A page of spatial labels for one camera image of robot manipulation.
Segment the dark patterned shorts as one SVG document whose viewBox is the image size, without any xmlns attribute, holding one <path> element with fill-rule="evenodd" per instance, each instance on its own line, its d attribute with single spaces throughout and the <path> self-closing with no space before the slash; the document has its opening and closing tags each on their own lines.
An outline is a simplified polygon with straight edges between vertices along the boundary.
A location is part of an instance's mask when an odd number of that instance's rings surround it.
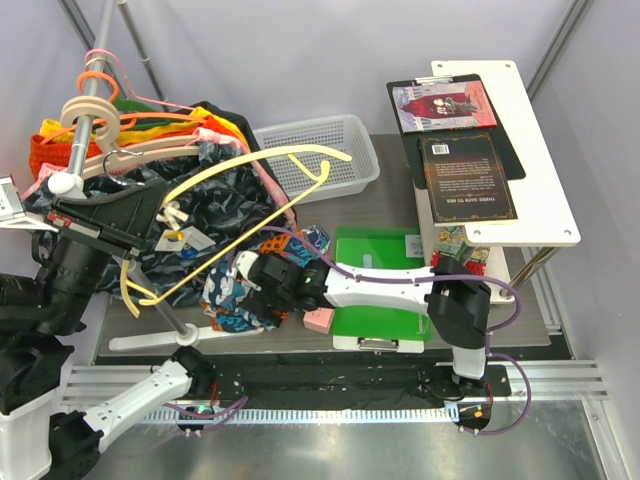
<svg viewBox="0 0 640 480">
<path fill-rule="evenodd" d="M 239 155 L 240 151 L 229 145 L 201 143 L 196 156 L 149 162 L 116 174 L 115 178 L 126 183 L 161 178 L 175 188 L 197 173 Z M 47 213 L 53 201 L 53 194 L 46 185 L 52 173 L 44 175 L 37 187 L 34 184 L 29 193 L 25 192 L 23 203 L 30 212 Z M 122 189 L 104 175 L 91 177 L 84 182 L 84 193 L 88 198 L 117 193 Z M 143 273 L 161 293 L 279 208 L 251 164 L 210 177 L 181 194 L 176 201 L 180 210 L 189 215 L 185 227 L 195 227 L 212 240 L 213 245 L 190 257 L 183 253 L 161 253 L 156 246 L 166 225 L 154 223 L 137 261 Z M 170 295 L 167 301 L 176 308 L 196 306 L 201 300 L 207 275 L 208 270 L 199 273 Z M 96 291 L 107 292 L 121 299 L 119 277 L 120 266 L 112 260 Z"/>
</svg>

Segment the colourful patterned shorts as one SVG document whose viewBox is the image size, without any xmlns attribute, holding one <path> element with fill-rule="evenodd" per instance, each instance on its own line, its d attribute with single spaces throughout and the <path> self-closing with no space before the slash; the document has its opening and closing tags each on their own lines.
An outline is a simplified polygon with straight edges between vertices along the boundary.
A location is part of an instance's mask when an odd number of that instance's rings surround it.
<svg viewBox="0 0 640 480">
<path fill-rule="evenodd" d="M 251 248 L 259 254 L 275 253 L 300 267 L 318 258 L 318 254 L 313 253 L 300 240 L 293 240 L 289 230 L 285 233 L 262 231 L 260 237 L 262 240 L 258 246 Z M 231 334 L 260 328 L 272 330 L 292 314 L 301 312 L 301 309 L 289 306 L 277 308 L 273 303 L 258 305 L 254 298 L 259 293 L 246 280 L 232 278 L 228 264 L 227 260 L 222 260 L 209 272 L 199 301 L 213 330 Z"/>
</svg>

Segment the pink cube power adapter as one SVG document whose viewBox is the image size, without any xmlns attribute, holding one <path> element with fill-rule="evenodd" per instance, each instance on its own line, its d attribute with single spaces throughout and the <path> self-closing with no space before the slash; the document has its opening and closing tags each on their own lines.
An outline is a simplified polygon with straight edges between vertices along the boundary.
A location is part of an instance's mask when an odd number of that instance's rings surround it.
<svg viewBox="0 0 640 480">
<path fill-rule="evenodd" d="M 308 330 L 321 334 L 329 334 L 334 315 L 335 310 L 330 308 L 319 308 L 308 311 L 303 316 L 303 325 Z"/>
</svg>

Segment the black hardcover book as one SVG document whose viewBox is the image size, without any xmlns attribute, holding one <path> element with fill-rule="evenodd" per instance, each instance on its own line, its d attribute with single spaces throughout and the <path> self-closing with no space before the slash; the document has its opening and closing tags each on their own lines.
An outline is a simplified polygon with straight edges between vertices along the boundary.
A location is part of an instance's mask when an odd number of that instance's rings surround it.
<svg viewBox="0 0 640 480">
<path fill-rule="evenodd" d="M 449 132 L 420 139 L 431 215 L 437 226 L 518 219 L 502 162 L 489 134 Z"/>
</svg>

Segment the green clipboard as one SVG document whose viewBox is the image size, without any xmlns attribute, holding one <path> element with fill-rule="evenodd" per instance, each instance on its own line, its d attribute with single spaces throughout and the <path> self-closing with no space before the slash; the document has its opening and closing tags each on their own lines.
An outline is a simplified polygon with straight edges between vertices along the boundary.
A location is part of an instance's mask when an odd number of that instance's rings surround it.
<svg viewBox="0 0 640 480">
<path fill-rule="evenodd" d="M 373 258 L 373 269 L 416 269 L 425 265 L 419 231 L 411 228 L 336 229 L 338 263 L 363 267 L 363 256 Z M 373 306 L 353 306 L 335 311 L 333 347 L 337 350 L 387 350 L 421 353 L 433 338 L 431 321 L 424 315 Z"/>
</svg>

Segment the yellow clothes hanger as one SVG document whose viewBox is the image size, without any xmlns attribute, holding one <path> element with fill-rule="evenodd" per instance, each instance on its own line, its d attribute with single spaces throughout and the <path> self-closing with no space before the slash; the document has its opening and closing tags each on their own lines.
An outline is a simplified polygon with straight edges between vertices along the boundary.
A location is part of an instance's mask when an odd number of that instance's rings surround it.
<svg viewBox="0 0 640 480">
<path fill-rule="evenodd" d="M 315 175 L 296 157 L 296 154 L 302 154 L 302 153 L 321 154 L 321 155 L 330 157 L 332 159 L 336 159 L 336 160 L 347 162 L 347 163 L 352 161 L 352 156 L 347 153 L 338 151 L 334 148 L 317 145 L 317 144 L 300 144 L 300 145 L 273 147 L 273 148 L 267 148 L 265 150 L 261 150 L 259 152 L 254 152 L 254 153 L 245 154 L 239 157 L 235 157 L 225 162 L 221 162 L 191 177 L 189 180 L 186 180 L 185 182 L 176 186 L 174 189 L 170 190 L 167 193 L 167 195 L 164 197 L 161 203 L 162 207 L 166 207 L 171 201 L 175 200 L 177 197 L 181 196 L 183 193 L 192 189 L 196 185 L 204 182 L 205 180 L 208 180 L 211 177 L 217 176 L 220 173 L 226 172 L 227 170 L 235 169 L 239 166 L 250 164 L 254 161 L 264 160 L 271 157 L 281 157 L 281 156 L 287 156 L 288 159 L 303 174 L 305 174 L 308 178 L 314 181 L 314 184 L 311 187 L 309 187 L 307 190 L 303 191 L 298 197 L 290 200 L 284 206 L 276 210 L 273 214 L 269 215 L 264 220 L 259 222 L 252 229 L 240 235 L 233 242 L 231 242 L 227 247 L 221 249 L 217 254 L 210 257 L 206 262 L 200 265 L 192 273 L 185 276 L 182 280 L 174 284 L 169 290 L 167 290 L 163 294 L 155 294 L 151 292 L 148 288 L 142 287 L 141 285 L 130 280 L 129 279 L 130 261 L 124 260 L 120 268 L 120 290 L 121 290 L 122 301 L 125 307 L 127 308 L 127 310 L 131 313 L 131 315 L 134 318 L 138 318 L 140 316 L 140 307 L 156 306 L 161 301 L 166 300 L 170 295 L 172 295 L 175 291 L 177 291 L 182 285 L 192 280 L 196 275 L 206 270 L 212 264 L 216 263 L 218 260 L 220 260 L 232 249 L 239 246 L 245 240 L 247 240 L 248 238 L 256 234 L 261 228 L 266 227 L 269 222 L 271 222 L 276 217 L 283 214 L 287 209 L 293 207 L 297 203 L 306 199 L 309 195 L 314 193 L 316 190 L 318 190 L 327 181 L 330 175 L 331 163 L 329 160 L 323 160 L 320 164 L 320 174 Z"/>
</svg>

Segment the beige wooden hanger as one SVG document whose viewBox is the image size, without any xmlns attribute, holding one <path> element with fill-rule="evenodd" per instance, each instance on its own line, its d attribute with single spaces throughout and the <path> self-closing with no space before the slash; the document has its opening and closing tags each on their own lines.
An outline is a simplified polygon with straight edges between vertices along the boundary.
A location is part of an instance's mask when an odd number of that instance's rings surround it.
<svg viewBox="0 0 640 480">
<path fill-rule="evenodd" d="M 95 119 L 106 122 L 103 130 L 96 135 L 96 144 L 103 153 L 118 148 L 117 137 L 121 131 L 120 112 L 107 100 L 97 97 L 81 95 L 68 100 L 62 107 L 60 123 L 63 128 L 76 129 L 83 127 L 86 130 L 84 136 L 80 136 L 79 142 L 74 142 L 71 148 L 71 156 L 66 173 L 80 176 L 86 160 L 89 135 Z"/>
</svg>

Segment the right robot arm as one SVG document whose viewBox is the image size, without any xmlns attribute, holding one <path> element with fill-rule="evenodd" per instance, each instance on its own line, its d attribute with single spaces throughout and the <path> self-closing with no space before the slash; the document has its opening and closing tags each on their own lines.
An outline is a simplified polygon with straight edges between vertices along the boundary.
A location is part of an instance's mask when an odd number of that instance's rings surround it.
<svg viewBox="0 0 640 480">
<path fill-rule="evenodd" d="M 455 260 L 408 270 L 366 269 L 324 259 L 300 266 L 276 253 L 239 253 L 230 273 L 249 293 L 241 307 L 273 323 L 280 314 L 379 307 L 427 316 L 453 356 L 451 380 L 472 395 L 488 381 L 486 334 L 491 289 Z"/>
</svg>

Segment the white garment tags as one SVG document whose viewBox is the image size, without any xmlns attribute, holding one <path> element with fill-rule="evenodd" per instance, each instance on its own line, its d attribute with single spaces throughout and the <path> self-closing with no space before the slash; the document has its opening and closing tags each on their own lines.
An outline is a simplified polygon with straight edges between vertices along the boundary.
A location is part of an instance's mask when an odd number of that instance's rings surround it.
<svg viewBox="0 0 640 480">
<path fill-rule="evenodd" d="M 186 225 L 189 215 L 176 200 L 170 201 L 156 216 L 156 220 L 165 226 L 154 247 L 156 252 L 174 253 L 189 259 L 215 244 L 195 226 Z"/>
</svg>

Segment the yellow shorts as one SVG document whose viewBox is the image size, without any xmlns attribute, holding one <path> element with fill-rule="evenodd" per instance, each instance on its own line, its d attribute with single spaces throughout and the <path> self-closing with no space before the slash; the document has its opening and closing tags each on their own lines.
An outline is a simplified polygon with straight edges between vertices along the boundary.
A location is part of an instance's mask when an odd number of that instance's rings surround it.
<svg viewBox="0 0 640 480">
<path fill-rule="evenodd" d="M 163 136 L 188 133 L 206 123 L 213 114 L 204 108 L 197 107 L 191 112 L 190 116 L 201 118 L 202 121 L 170 119 L 168 124 L 162 126 L 144 130 L 135 130 L 134 128 L 122 130 L 117 137 L 116 143 L 119 146 L 124 146 L 146 142 Z M 58 121 L 52 119 L 45 119 L 40 127 L 40 132 L 32 136 L 32 140 L 37 144 L 71 143 L 73 138 L 74 132 L 72 130 L 63 129 Z"/>
</svg>

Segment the orange knitted shorts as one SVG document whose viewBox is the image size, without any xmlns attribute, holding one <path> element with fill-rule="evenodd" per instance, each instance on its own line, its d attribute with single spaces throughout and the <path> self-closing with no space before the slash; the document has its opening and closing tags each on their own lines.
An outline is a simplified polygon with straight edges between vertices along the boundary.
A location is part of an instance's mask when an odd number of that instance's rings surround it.
<svg viewBox="0 0 640 480">
<path fill-rule="evenodd" d="M 190 131 L 188 133 L 184 132 L 182 134 L 174 134 L 171 136 L 163 136 L 160 138 L 188 135 L 193 131 Z M 37 144 L 32 140 L 31 137 L 28 164 L 33 178 L 38 178 L 40 170 L 44 165 L 64 169 L 68 166 L 70 155 L 71 143 Z"/>
</svg>

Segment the silver clothes rack pole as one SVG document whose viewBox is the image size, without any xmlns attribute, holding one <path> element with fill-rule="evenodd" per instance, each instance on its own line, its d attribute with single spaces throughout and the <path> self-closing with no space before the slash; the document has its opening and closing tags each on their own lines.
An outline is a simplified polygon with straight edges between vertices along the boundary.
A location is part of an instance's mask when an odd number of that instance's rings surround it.
<svg viewBox="0 0 640 480">
<path fill-rule="evenodd" d="M 91 46 L 94 49 L 102 49 L 107 46 L 107 39 L 109 35 L 109 29 L 111 25 L 114 8 L 119 1 L 104 1 L 102 5 L 101 17 L 99 27 L 97 29 L 96 37 Z M 103 73 L 106 65 L 106 59 L 104 57 L 96 57 L 97 61 L 88 65 L 88 60 L 85 60 L 85 71 L 83 73 Z M 94 120 L 104 119 L 112 121 L 115 127 L 109 127 L 107 122 L 107 134 L 115 134 L 113 139 L 107 141 L 107 147 L 109 148 L 107 153 L 115 149 L 115 138 L 117 137 L 116 128 L 120 130 L 120 115 L 112 106 L 111 102 L 104 98 L 97 96 L 99 88 L 99 82 L 96 78 L 90 78 L 87 86 L 84 87 L 84 93 L 92 95 L 80 95 L 72 98 L 63 106 L 61 112 L 60 122 L 63 127 L 75 126 L 74 140 L 72 142 L 71 156 L 67 171 L 62 173 L 56 173 L 50 177 L 48 181 L 49 189 L 54 195 L 64 199 L 85 199 L 86 196 L 83 192 L 84 180 L 82 173 L 84 169 L 84 163 L 87 157 L 88 146 L 90 142 L 90 135 Z M 154 288 L 149 279 L 142 273 L 141 267 L 135 261 L 131 261 L 130 265 L 125 266 L 125 286 L 127 280 L 127 274 L 133 274 L 133 280 L 141 281 L 142 286 L 145 288 Z M 169 305 L 167 301 L 162 301 L 159 306 L 155 306 L 157 312 L 162 318 L 168 322 L 173 332 L 164 332 L 161 337 L 155 338 L 152 335 L 143 335 L 140 339 L 134 340 L 133 337 L 126 337 L 115 339 L 115 347 L 111 345 L 115 351 L 133 350 L 135 348 L 142 348 L 144 346 L 160 346 L 161 343 L 156 340 L 166 340 L 166 344 L 175 343 L 176 345 L 188 346 L 194 345 L 198 339 L 198 327 L 193 324 L 187 324 L 180 320 L 177 313 Z"/>
</svg>

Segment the white side table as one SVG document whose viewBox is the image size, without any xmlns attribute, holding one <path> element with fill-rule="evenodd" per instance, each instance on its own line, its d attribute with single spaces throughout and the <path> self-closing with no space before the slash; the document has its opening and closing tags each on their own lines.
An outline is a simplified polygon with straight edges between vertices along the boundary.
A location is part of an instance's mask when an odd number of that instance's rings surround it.
<svg viewBox="0 0 640 480">
<path fill-rule="evenodd" d="M 508 280 L 518 289 L 562 248 L 581 235 L 515 62 L 508 60 L 434 60 L 434 77 L 477 74 L 524 168 L 525 177 L 509 188 L 518 220 L 509 224 L 467 224 L 465 240 L 491 248 L 486 273 L 507 281 L 506 247 L 535 248 L 536 253 Z"/>
</svg>

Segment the white rack base foot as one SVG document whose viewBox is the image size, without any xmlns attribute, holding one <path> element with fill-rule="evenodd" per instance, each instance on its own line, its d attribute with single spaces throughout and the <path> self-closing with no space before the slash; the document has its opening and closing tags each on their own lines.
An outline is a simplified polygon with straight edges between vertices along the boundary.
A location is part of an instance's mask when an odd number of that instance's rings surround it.
<svg viewBox="0 0 640 480">
<path fill-rule="evenodd" d="M 109 350 L 112 352 L 131 352 L 149 348 L 166 346 L 193 346 L 201 341 L 219 340 L 243 336 L 253 336 L 264 332 L 263 327 L 244 332 L 226 332 L 208 327 L 196 327 L 187 323 L 187 333 L 179 334 L 177 331 L 158 332 L 127 337 L 114 337 L 109 341 Z"/>
</svg>

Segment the aluminium rail frame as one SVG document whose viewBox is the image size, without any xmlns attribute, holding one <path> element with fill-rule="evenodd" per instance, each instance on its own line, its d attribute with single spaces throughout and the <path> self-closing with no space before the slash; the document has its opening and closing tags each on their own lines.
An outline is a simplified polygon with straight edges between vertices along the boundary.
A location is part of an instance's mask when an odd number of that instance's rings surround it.
<svg viewBox="0 0 640 480">
<path fill-rule="evenodd" d="M 525 361 L 494 405 L 505 434 L 460 433 L 427 411 L 242 411 L 219 430 L 180 431 L 157 411 L 123 435 L 94 479 L 624 479 L 592 360 Z"/>
</svg>

